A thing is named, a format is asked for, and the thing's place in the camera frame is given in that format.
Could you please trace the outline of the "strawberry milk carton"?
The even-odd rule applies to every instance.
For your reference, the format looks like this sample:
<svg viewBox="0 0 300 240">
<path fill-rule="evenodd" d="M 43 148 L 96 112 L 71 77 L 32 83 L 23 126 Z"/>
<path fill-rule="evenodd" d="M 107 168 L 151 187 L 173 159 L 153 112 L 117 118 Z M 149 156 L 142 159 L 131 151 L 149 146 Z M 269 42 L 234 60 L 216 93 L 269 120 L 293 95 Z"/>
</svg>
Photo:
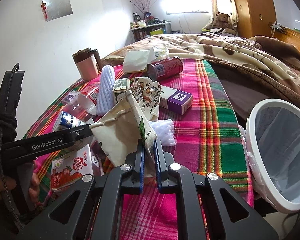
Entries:
<svg viewBox="0 0 300 240">
<path fill-rule="evenodd" d="M 50 188 L 53 190 L 61 189 L 76 182 L 86 174 L 93 175 L 89 145 L 52 161 Z"/>
</svg>

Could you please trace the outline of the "cream canvas drawstring bag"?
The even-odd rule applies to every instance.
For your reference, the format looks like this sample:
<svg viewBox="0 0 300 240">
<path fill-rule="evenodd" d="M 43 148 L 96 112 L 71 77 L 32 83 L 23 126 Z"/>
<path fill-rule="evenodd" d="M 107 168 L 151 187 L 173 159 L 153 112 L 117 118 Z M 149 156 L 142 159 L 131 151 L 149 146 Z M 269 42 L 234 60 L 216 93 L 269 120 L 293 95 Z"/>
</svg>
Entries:
<svg viewBox="0 0 300 240">
<path fill-rule="evenodd" d="M 122 165 L 126 156 L 137 150 L 141 140 L 145 148 L 145 176 L 155 176 L 154 142 L 157 134 L 131 91 L 126 91 L 123 99 L 90 125 L 90 129 L 115 167 Z"/>
</svg>

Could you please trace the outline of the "white foam net sleeve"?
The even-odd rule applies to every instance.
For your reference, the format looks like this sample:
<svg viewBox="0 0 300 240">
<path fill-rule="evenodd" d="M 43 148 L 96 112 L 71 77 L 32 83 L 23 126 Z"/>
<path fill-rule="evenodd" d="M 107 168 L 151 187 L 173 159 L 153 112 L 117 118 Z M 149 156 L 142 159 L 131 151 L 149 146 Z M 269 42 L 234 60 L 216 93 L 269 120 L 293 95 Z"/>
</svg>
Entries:
<svg viewBox="0 0 300 240">
<path fill-rule="evenodd" d="M 175 146 L 174 123 L 171 119 L 157 120 L 149 122 L 161 141 L 162 146 Z"/>
</svg>

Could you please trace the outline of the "green cream small box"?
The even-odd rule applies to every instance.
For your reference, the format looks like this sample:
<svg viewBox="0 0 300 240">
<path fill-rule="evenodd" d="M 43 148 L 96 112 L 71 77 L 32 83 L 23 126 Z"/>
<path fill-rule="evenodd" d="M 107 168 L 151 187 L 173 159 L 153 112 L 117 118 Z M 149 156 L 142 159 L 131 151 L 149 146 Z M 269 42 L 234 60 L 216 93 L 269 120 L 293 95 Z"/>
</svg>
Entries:
<svg viewBox="0 0 300 240">
<path fill-rule="evenodd" d="M 128 77 L 115 80 L 113 86 L 114 102 L 120 102 L 125 97 L 127 90 L 130 90 L 130 79 Z"/>
</svg>

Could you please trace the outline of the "red drink can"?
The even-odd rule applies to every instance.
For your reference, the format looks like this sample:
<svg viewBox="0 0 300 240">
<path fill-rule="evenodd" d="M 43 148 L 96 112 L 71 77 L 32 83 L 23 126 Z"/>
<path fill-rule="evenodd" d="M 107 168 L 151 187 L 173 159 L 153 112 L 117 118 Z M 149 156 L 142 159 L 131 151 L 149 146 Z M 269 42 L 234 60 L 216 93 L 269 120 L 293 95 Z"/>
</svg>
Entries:
<svg viewBox="0 0 300 240">
<path fill-rule="evenodd" d="M 153 81 L 161 81 L 180 74 L 184 65 L 179 57 L 168 57 L 147 64 L 147 75 Z"/>
</svg>

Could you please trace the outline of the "white round trash bin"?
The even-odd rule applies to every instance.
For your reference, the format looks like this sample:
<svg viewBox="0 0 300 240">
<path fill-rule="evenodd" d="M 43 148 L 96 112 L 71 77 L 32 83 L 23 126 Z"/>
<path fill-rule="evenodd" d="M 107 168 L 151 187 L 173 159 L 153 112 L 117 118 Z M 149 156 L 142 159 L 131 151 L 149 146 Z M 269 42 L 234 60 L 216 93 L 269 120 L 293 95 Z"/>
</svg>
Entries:
<svg viewBox="0 0 300 240">
<path fill-rule="evenodd" d="M 245 149 L 254 190 L 281 213 L 300 210 L 300 109 L 265 99 L 247 118 Z"/>
</svg>

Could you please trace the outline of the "blue white milk carton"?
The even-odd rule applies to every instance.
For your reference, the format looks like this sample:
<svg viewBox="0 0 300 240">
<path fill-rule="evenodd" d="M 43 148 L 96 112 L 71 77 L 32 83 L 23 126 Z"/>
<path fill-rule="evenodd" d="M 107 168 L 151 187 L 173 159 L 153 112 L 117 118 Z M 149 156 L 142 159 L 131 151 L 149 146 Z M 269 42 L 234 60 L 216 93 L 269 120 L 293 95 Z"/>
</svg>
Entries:
<svg viewBox="0 0 300 240">
<path fill-rule="evenodd" d="M 61 111 L 53 125 L 53 131 L 59 131 L 66 128 L 73 128 L 85 125 L 86 123 L 79 120 L 75 116 L 65 112 Z"/>
</svg>

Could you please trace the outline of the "clear plastic bottle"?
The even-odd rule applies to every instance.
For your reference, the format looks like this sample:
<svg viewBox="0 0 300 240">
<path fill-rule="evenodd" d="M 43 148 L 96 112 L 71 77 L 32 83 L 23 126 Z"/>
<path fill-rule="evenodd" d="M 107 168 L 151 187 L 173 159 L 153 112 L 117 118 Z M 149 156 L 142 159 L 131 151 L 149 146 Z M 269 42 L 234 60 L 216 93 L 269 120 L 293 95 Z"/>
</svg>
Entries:
<svg viewBox="0 0 300 240">
<path fill-rule="evenodd" d="M 98 85 L 92 84 L 82 91 L 71 91 L 64 99 L 63 111 L 71 114 L 83 122 L 96 116 L 96 103 L 98 96 Z"/>
</svg>

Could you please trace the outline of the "purple white medicine box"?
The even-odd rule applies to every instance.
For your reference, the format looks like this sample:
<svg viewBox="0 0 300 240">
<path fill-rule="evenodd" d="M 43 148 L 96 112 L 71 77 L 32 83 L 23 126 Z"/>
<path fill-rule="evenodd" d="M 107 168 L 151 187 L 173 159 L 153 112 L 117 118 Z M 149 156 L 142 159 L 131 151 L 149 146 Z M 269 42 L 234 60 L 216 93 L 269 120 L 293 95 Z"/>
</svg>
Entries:
<svg viewBox="0 0 300 240">
<path fill-rule="evenodd" d="M 191 106 L 193 95 L 182 90 L 161 86 L 160 106 L 183 115 Z"/>
</svg>

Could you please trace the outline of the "pink brown travel mug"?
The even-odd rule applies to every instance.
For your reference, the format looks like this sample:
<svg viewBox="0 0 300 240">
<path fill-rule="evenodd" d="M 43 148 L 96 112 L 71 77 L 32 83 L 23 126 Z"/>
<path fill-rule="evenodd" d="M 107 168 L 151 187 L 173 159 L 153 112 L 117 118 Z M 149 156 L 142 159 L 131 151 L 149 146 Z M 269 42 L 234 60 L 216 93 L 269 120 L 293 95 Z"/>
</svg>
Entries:
<svg viewBox="0 0 300 240">
<path fill-rule="evenodd" d="M 75 65 L 84 81 L 95 79 L 103 68 L 97 49 L 85 48 L 72 55 Z"/>
</svg>

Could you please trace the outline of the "patterned crumpled paper cup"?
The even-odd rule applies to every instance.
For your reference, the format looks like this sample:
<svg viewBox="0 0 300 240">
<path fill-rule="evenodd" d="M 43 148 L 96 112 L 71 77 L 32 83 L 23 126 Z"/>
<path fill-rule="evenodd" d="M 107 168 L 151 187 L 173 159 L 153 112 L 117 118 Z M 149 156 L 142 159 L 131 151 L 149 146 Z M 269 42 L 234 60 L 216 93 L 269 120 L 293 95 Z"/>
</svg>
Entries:
<svg viewBox="0 0 300 240">
<path fill-rule="evenodd" d="M 133 79 L 131 90 L 148 121 L 159 118 L 161 85 L 149 77 L 141 76 Z"/>
</svg>

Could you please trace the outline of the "white tissue pack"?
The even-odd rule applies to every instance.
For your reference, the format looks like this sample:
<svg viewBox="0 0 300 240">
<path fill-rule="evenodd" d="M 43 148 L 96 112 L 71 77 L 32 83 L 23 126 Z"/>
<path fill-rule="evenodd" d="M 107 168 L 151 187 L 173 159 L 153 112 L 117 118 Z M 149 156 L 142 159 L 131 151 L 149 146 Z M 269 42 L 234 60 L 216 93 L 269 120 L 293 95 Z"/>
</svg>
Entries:
<svg viewBox="0 0 300 240">
<path fill-rule="evenodd" d="M 145 72 L 147 64 L 155 60 L 154 49 L 133 50 L 126 53 L 122 69 L 124 73 Z"/>
</svg>

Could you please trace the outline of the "brown patterned blanket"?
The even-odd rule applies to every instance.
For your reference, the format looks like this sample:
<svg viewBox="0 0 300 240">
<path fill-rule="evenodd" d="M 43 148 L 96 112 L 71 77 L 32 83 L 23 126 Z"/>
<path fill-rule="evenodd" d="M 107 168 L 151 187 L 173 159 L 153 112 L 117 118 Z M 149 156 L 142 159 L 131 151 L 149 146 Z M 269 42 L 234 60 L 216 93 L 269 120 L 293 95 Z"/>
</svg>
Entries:
<svg viewBox="0 0 300 240">
<path fill-rule="evenodd" d="M 291 44 L 265 36 L 155 35 L 108 54 L 102 63 L 122 64 L 127 52 L 152 47 L 166 48 L 170 56 L 181 59 L 208 61 L 243 119 L 267 98 L 282 99 L 300 109 L 300 51 Z"/>
</svg>

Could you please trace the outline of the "brown teddy bear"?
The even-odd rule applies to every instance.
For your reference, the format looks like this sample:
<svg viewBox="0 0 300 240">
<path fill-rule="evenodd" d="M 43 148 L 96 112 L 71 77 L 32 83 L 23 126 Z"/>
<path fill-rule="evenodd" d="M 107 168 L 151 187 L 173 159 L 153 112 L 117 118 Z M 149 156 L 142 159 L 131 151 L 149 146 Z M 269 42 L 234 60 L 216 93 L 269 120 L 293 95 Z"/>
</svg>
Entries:
<svg viewBox="0 0 300 240">
<path fill-rule="evenodd" d="M 218 29 L 217 33 L 221 34 L 231 34 L 235 36 L 237 34 L 230 21 L 230 16 L 221 12 L 216 15 L 216 21 L 212 25 L 212 28 Z"/>
</svg>

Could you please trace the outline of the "wooden headboard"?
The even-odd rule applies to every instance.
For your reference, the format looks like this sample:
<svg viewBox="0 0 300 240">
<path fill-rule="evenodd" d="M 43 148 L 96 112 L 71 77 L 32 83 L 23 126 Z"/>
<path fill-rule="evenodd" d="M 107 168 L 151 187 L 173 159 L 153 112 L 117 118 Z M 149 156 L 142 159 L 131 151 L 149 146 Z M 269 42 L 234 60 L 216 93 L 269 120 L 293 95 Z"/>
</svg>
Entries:
<svg viewBox="0 0 300 240">
<path fill-rule="evenodd" d="M 274 31 L 274 37 L 282 42 L 293 45 L 300 51 L 300 32 L 284 27 L 280 30 L 276 29 Z"/>
</svg>

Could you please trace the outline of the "dried branch bouquet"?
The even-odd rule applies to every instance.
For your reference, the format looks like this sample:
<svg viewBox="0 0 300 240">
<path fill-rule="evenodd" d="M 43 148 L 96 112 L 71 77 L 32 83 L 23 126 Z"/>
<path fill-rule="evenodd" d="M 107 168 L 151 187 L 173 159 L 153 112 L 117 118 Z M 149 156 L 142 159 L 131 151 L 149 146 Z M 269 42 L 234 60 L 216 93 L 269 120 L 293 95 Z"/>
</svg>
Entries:
<svg viewBox="0 0 300 240">
<path fill-rule="evenodd" d="M 130 3 L 141 13 L 151 12 L 151 8 L 158 0 L 132 0 Z"/>
</svg>

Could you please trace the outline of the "wooden wardrobe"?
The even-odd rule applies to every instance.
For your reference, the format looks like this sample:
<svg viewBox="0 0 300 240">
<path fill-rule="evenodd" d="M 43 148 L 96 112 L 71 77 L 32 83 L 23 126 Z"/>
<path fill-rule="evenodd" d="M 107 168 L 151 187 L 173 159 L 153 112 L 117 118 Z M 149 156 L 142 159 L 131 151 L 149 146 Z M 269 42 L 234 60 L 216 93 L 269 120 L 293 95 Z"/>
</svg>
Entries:
<svg viewBox="0 0 300 240">
<path fill-rule="evenodd" d="M 271 36 L 269 24 L 276 21 L 273 0 L 235 0 L 235 5 L 240 37 Z"/>
</svg>

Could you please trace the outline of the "floral window curtain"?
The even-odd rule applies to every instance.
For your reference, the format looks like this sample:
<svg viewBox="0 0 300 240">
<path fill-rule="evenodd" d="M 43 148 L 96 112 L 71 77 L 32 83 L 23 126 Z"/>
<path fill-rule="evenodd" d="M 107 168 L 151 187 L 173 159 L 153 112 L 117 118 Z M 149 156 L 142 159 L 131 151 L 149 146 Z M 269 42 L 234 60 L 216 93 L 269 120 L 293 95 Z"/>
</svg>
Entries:
<svg viewBox="0 0 300 240">
<path fill-rule="evenodd" d="M 213 24 L 217 21 L 217 15 L 219 13 L 228 14 L 230 18 L 230 24 L 237 30 L 237 22 L 239 20 L 236 9 L 235 0 L 211 0 L 212 11 L 208 24 L 204 27 L 205 29 L 211 29 Z"/>
</svg>

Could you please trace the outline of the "silver wall panel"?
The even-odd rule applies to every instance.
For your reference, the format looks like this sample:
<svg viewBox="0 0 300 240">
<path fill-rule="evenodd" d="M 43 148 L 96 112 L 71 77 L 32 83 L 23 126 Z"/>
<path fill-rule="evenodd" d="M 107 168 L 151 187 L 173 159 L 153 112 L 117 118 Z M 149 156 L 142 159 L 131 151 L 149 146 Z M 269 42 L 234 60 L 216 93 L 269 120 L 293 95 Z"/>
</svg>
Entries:
<svg viewBox="0 0 300 240">
<path fill-rule="evenodd" d="M 42 0 L 41 9 L 46 22 L 73 14 L 70 0 Z"/>
</svg>

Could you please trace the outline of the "cluttered wall shelf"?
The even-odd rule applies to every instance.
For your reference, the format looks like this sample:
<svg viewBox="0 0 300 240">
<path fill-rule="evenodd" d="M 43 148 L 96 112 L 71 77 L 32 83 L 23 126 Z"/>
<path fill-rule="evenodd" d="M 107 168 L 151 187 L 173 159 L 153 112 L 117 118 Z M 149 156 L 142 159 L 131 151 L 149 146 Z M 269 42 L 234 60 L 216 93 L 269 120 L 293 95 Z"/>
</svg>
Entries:
<svg viewBox="0 0 300 240">
<path fill-rule="evenodd" d="M 166 20 L 159 20 L 153 16 L 147 16 L 145 20 L 141 20 L 140 16 L 135 12 L 133 13 L 134 21 L 130 23 L 134 41 L 141 41 L 150 36 L 159 34 L 171 34 L 171 22 Z"/>
</svg>

